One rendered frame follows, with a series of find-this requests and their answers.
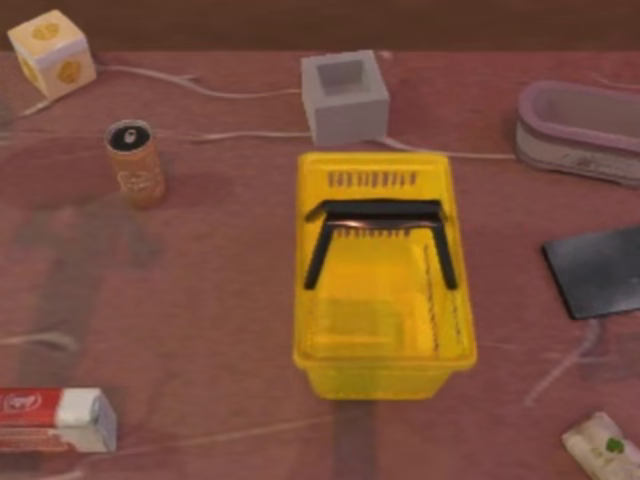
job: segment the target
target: dark brown background edge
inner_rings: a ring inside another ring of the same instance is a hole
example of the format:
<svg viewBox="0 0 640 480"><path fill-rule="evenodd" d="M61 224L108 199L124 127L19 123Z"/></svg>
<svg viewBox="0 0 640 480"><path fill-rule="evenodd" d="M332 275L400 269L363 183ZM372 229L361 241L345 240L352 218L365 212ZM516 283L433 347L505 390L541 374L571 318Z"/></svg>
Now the dark brown background edge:
<svg viewBox="0 0 640 480"><path fill-rule="evenodd" d="M3 0L0 27L53 8L93 50L640 48L636 0Z"/></svg>

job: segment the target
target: yellow cube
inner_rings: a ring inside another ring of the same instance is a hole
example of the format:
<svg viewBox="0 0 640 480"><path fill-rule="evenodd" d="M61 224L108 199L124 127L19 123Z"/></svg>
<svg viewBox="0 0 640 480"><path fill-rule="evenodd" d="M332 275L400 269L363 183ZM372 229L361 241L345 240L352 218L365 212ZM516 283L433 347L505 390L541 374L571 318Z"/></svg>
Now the yellow cube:
<svg viewBox="0 0 640 480"><path fill-rule="evenodd" d="M84 33L59 10L52 10L8 32L25 76L55 100L96 79Z"/></svg>

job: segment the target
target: can pull tab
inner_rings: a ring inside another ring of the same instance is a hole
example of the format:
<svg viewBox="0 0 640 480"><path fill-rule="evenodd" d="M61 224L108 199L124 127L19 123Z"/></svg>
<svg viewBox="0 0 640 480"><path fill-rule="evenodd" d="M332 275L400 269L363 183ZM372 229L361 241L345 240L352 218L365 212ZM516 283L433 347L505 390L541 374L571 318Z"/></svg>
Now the can pull tab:
<svg viewBox="0 0 640 480"><path fill-rule="evenodd" d="M129 130L124 132L124 143L134 143L137 137L138 134L136 133L136 131L133 128L130 128Z"/></svg>

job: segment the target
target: green leaf logo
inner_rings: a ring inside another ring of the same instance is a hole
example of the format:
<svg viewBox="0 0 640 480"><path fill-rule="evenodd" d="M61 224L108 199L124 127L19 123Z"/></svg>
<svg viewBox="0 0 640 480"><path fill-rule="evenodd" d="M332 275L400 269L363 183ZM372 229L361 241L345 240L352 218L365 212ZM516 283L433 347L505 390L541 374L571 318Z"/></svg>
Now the green leaf logo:
<svg viewBox="0 0 640 480"><path fill-rule="evenodd" d="M624 453L624 443L619 438L611 437L609 440L607 440L607 445L605 448L607 452L610 453L617 453L618 455Z"/></svg>

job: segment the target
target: can lid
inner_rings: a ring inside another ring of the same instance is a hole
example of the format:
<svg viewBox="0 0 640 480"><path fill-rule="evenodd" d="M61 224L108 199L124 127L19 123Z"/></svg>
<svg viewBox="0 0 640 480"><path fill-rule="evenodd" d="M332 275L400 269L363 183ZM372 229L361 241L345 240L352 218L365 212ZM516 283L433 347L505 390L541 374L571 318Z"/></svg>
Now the can lid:
<svg viewBox="0 0 640 480"><path fill-rule="evenodd" d="M107 130L105 141L115 152L135 152L151 141L151 128L140 120L123 120Z"/></svg>

